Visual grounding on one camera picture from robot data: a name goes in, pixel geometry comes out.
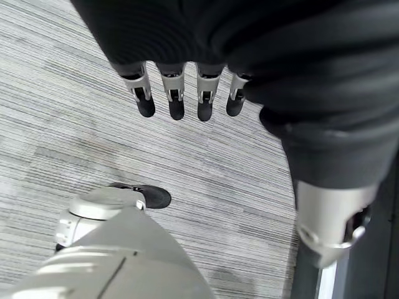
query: striped carpet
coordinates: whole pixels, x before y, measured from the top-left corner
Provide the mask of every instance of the striped carpet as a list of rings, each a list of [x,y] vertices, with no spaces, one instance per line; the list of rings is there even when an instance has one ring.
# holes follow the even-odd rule
[[[66,0],[0,0],[0,290],[54,249],[69,197],[114,181],[161,186],[150,215],[186,249],[219,298],[288,298],[297,239],[291,181],[259,107],[225,112],[231,74],[212,119],[196,116],[186,67],[185,108],[173,121],[148,64],[156,114],[143,118]]]

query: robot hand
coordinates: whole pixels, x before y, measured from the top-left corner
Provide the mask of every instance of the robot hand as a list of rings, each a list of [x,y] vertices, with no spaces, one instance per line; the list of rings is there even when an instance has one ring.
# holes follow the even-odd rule
[[[398,1],[72,3],[146,117],[155,112],[146,61],[160,69],[176,120],[185,62],[198,66],[202,121],[221,68],[239,74],[227,112],[237,115],[244,98],[263,106],[261,123],[280,138],[297,184],[298,232],[316,266],[363,234],[399,142]]]

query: black fabric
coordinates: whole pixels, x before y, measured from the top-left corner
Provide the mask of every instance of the black fabric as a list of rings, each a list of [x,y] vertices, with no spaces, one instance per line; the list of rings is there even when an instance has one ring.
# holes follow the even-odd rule
[[[72,0],[112,66],[223,64],[282,140],[294,179],[386,175],[399,132],[399,1]]]

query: black fingertip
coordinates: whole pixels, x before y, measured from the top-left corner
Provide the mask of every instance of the black fingertip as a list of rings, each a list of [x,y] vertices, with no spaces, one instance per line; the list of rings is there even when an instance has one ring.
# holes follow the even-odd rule
[[[212,106],[209,102],[199,103],[198,102],[198,118],[201,121],[208,121],[212,116]]]
[[[169,102],[169,112],[174,120],[181,120],[185,115],[184,101],[173,100]]]
[[[138,111],[140,111],[144,117],[151,117],[155,114],[155,104],[152,96],[149,100],[146,100],[145,98],[140,99],[140,101],[137,102],[137,107]]]
[[[230,96],[227,100],[226,112],[229,116],[237,116],[243,109],[244,101],[243,100],[233,100]]]

